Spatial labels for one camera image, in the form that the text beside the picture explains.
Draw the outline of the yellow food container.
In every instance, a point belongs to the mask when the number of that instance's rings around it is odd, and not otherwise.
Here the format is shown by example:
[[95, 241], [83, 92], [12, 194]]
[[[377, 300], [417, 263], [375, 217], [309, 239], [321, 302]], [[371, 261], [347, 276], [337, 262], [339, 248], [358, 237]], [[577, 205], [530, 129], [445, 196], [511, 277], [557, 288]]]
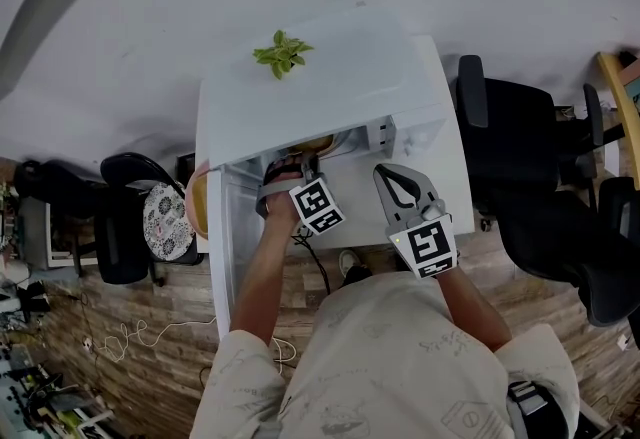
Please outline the yellow food container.
[[321, 156], [330, 152], [334, 145], [334, 136], [332, 134], [310, 139], [300, 142], [288, 148], [288, 153], [292, 156], [300, 156], [302, 158], [310, 158], [312, 156]]

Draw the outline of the black folding chair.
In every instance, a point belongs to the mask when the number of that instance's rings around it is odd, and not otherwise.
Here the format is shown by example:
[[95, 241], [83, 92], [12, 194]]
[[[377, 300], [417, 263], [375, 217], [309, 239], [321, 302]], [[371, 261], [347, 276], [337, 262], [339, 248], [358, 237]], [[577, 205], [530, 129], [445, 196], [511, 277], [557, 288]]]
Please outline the black folding chair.
[[132, 185], [140, 181], [178, 183], [156, 162], [138, 153], [121, 153], [106, 158], [100, 167], [107, 184], [101, 208], [94, 216], [95, 248], [102, 280], [126, 285], [144, 280], [161, 287], [164, 279], [155, 264], [162, 259], [153, 254], [144, 239], [143, 204], [146, 191]]

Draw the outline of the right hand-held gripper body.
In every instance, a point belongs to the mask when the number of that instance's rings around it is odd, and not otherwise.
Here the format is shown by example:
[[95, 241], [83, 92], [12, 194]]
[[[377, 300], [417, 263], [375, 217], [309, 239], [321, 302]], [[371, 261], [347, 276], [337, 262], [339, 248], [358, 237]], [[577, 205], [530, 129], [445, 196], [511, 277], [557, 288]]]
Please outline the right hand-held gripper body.
[[389, 225], [385, 234], [417, 279], [438, 276], [458, 265], [452, 216], [442, 199]]

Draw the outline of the white microwave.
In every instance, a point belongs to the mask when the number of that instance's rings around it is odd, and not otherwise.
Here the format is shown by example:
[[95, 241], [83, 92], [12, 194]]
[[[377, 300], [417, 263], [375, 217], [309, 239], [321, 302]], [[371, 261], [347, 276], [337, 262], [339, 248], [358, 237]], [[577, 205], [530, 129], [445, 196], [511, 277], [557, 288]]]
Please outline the white microwave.
[[[296, 66], [282, 80], [255, 62], [252, 52], [272, 44], [263, 37], [213, 64], [200, 92], [199, 126], [207, 134], [205, 158], [208, 217], [229, 220], [229, 205], [218, 186], [228, 170], [242, 162], [267, 165], [290, 146], [332, 134], [331, 151], [349, 149], [379, 154], [409, 155], [430, 145], [430, 130], [442, 119], [431, 91], [426, 64], [413, 40], [389, 14], [366, 8], [321, 17], [288, 28], [291, 37], [313, 47], [305, 66]], [[325, 170], [329, 190], [329, 177]], [[332, 230], [346, 224], [345, 221]], [[330, 231], [316, 236], [315, 242]], [[230, 314], [259, 239], [241, 240], [208, 223], [209, 259], [217, 327], [226, 334]]]

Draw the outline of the yellow wooden board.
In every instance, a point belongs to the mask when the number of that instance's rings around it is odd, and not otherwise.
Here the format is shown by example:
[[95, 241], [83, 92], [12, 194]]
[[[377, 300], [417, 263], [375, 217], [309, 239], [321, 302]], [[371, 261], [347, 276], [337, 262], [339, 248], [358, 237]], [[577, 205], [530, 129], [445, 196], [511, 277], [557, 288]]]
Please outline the yellow wooden board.
[[640, 111], [627, 92], [632, 81], [640, 78], [640, 59], [626, 69], [612, 53], [598, 52], [596, 59], [613, 95], [621, 130], [626, 139], [634, 187], [640, 191]]

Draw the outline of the person's white left shoe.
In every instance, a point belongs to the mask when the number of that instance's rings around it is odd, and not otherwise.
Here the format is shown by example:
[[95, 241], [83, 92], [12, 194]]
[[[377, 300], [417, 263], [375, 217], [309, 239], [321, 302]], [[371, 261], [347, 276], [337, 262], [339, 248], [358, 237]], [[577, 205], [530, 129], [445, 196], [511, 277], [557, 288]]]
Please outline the person's white left shoe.
[[339, 254], [338, 262], [343, 277], [346, 277], [352, 268], [361, 266], [358, 255], [350, 249], [345, 249]]

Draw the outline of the person's cream printed shirt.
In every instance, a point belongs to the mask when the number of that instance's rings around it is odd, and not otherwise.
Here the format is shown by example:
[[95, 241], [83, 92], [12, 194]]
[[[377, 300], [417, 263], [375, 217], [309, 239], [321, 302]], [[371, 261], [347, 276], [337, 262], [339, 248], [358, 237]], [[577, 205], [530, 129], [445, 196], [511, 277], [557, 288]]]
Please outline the person's cream printed shirt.
[[261, 339], [228, 333], [191, 439], [514, 439], [508, 388], [521, 381], [576, 430], [576, 375], [549, 325], [491, 350], [453, 323], [436, 281], [386, 273], [324, 300], [290, 380]]

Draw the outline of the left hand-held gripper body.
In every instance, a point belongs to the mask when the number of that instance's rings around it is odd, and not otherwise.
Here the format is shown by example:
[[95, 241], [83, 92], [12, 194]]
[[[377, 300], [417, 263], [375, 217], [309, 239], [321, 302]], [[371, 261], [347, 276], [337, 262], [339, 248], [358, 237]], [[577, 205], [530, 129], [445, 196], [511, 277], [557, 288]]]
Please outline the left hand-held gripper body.
[[279, 183], [263, 183], [257, 193], [256, 212], [266, 219], [267, 197], [271, 194], [287, 192], [299, 215], [299, 221], [313, 235], [319, 236], [345, 221], [345, 216], [338, 207], [335, 198], [328, 188], [326, 178], [318, 173], [304, 173], [299, 165], [302, 177]]

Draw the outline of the pink round stool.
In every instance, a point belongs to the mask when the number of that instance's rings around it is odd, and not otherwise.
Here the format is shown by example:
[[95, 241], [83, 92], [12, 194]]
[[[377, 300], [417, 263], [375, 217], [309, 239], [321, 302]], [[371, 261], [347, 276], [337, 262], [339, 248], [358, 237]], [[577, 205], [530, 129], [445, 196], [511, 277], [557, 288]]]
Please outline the pink round stool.
[[192, 163], [188, 171], [188, 181], [185, 189], [186, 216], [195, 233], [208, 239], [208, 211], [207, 211], [207, 177], [210, 172], [209, 163], [199, 165]]

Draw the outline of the white table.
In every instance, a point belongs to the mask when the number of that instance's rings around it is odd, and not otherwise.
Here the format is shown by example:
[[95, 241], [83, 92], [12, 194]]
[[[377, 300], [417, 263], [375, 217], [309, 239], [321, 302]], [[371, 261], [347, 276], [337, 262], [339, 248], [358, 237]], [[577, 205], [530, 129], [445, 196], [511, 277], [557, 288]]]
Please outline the white table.
[[[432, 37], [420, 35], [413, 41], [426, 64], [429, 82], [434, 86], [431, 93], [437, 98], [442, 119], [430, 130], [429, 146], [409, 155], [393, 155], [389, 161], [426, 174], [444, 199], [447, 211], [452, 214], [454, 233], [472, 233], [475, 225], [470, 185], [445, 70]], [[346, 211], [346, 224], [321, 236], [315, 242], [317, 249], [371, 246], [386, 242], [386, 218], [373, 181], [373, 169], [384, 158], [379, 154], [364, 154], [351, 160], [356, 154], [351, 149], [338, 151], [320, 163], [329, 177], [330, 188], [338, 204]], [[262, 177], [262, 163], [242, 162], [227, 172], [229, 176], [223, 179], [218, 188], [219, 194], [229, 205], [229, 220], [219, 221], [217, 216], [210, 215], [208, 223], [221, 226], [225, 233], [233, 232], [241, 240], [252, 241], [259, 237], [262, 222], [256, 212], [247, 206]]]

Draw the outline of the person's black trousers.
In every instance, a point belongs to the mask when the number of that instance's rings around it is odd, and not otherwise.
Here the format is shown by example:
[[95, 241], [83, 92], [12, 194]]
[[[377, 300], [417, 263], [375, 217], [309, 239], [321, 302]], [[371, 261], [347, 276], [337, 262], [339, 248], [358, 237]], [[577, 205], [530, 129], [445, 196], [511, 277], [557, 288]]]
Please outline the person's black trousers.
[[363, 265], [353, 265], [351, 266], [344, 277], [344, 281], [342, 283], [342, 288], [354, 284], [360, 281], [363, 281], [373, 275], [372, 271]]

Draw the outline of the person's right forearm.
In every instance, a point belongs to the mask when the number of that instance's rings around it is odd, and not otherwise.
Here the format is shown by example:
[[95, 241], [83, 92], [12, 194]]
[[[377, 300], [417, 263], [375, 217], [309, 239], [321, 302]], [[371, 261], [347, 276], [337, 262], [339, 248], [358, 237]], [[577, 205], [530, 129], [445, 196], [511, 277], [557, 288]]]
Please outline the person's right forearm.
[[458, 328], [492, 352], [512, 340], [512, 333], [502, 316], [459, 267], [437, 275], [436, 279]]

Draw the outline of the person's left forearm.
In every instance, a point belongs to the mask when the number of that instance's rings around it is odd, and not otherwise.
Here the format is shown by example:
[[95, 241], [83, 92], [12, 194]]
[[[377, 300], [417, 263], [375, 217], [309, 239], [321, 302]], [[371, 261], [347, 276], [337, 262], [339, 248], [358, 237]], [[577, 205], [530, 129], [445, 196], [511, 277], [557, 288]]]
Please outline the person's left forearm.
[[279, 315], [285, 258], [298, 224], [270, 216], [249, 264], [231, 315], [230, 331], [244, 331], [269, 346]]

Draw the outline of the tall black high-back chair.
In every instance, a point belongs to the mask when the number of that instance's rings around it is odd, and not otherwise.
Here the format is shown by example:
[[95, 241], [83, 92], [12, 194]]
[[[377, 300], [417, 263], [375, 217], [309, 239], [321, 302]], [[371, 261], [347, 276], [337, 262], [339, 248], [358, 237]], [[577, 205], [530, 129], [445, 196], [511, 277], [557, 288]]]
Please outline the tall black high-back chair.
[[29, 160], [20, 164], [14, 186], [21, 198], [32, 197], [78, 219], [94, 217], [110, 206], [106, 188], [93, 186], [56, 162]]

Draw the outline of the floral patterned seat cushion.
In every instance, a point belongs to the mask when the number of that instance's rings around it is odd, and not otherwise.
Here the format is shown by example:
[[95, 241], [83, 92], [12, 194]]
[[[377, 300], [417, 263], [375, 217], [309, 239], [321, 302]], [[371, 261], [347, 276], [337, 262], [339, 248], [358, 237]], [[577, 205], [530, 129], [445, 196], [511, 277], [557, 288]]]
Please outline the floral patterned seat cushion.
[[143, 234], [150, 252], [162, 261], [176, 261], [187, 253], [195, 231], [186, 215], [184, 198], [166, 183], [157, 183], [143, 207]]

